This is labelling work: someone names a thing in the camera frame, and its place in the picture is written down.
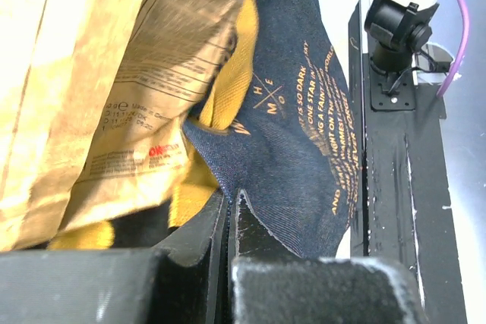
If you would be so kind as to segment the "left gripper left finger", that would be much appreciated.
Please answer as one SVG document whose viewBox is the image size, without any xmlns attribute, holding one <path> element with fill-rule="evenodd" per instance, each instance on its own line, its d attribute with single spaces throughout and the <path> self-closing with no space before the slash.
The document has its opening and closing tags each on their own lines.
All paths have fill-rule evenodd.
<svg viewBox="0 0 486 324">
<path fill-rule="evenodd" d="M 227 201 L 151 248 L 1 256 L 3 323 L 221 323 Z"/>
</svg>

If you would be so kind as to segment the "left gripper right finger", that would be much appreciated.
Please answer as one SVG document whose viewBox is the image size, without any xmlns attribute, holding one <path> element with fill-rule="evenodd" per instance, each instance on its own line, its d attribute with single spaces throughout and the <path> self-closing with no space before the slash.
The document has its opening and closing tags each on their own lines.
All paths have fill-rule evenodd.
<svg viewBox="0 0 486 324">
<path fill-rule="evenodd" d="M 414 275 L 373 257 L 302 259 L 238 192 L 229 233 L 234 323 L 426 323 Z"/>
</svg>

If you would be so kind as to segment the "brown kettle chips bag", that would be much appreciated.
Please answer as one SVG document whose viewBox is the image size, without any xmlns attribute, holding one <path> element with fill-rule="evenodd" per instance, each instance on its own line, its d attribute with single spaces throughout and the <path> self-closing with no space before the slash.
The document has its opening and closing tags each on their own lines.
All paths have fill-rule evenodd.
<svg viewBox="0 0 486 324">
<path fill-rule="evenodd" d="M 1 249 L 106 249 L 111 221 L 217 183 L 182 125 L 226 131 L 252 78 L 255 0 L 1 0 Z"/>
</svg>

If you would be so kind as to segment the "dark denim tote bag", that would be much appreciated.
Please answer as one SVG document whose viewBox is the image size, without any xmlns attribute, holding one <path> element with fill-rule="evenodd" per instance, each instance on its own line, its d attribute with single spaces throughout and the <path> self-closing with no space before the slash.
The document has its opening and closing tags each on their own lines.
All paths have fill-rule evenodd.
<svg viewBox="0 0 486 324">
<path fill-rule="evenodd" d="M 345 72 L 318 0 L 143 0 L 51 250 L 106 249 L 169 202 L 179 228 L 247 194 L 287 249 L 334 256 L 358 199 Z"/>
</svg>

